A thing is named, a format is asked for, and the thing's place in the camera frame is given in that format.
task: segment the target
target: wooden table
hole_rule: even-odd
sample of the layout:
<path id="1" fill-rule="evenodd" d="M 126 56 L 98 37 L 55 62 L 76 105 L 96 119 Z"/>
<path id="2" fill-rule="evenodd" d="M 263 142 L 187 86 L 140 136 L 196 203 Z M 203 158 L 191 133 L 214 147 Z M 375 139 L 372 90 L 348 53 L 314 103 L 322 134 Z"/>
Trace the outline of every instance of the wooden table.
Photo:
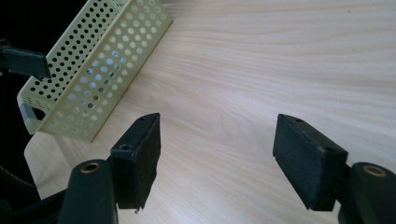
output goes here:
<path id="1" fill-rule="evenodd" d="M 272 156 L 279 113 L 396 171 L 394 1 L 163 0 L 174 22 L 92 143 L 36 133 L 25 150 L 42 199 L 161 113 L 146 208 L 120 223 L 338 223 L 313 212 Z"/>

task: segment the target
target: screw hole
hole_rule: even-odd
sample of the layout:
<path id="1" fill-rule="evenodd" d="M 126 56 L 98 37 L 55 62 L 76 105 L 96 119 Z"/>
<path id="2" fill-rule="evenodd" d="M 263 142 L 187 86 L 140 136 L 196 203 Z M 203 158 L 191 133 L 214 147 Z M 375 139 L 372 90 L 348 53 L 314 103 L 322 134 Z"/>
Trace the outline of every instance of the screw hole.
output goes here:
<path id="1" fill-rule="evenodd" d="M 81 167 L 80 171 L 84 174 L 90 174 L 99 170 L 99 168 L 100 168 L 100 164 L 98 162 L 92 162 Z"/>
<path id="2" fill-rule="evenodd" d="M 122 146 L 120 146 L 120 148 L 121 148 L 122 150 L 128 150 L 128 149 L 130 149 L 130 148 L 131 148 L 131 146 L 128 146 L 128 145 L 122 145 Z"/>

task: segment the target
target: perforated metal basket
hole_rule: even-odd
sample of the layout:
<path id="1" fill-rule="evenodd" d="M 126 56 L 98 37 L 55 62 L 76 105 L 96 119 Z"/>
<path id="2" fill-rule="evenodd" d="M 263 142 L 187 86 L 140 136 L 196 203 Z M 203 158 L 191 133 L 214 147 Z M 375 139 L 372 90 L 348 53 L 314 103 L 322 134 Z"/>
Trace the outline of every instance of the perforated metal basket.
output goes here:
<path id="1" fill-rule="evenodd" d="M 171 23 L 158 0 L 89 0 L 18 94 L 28 132 L 91 142 Z"/>

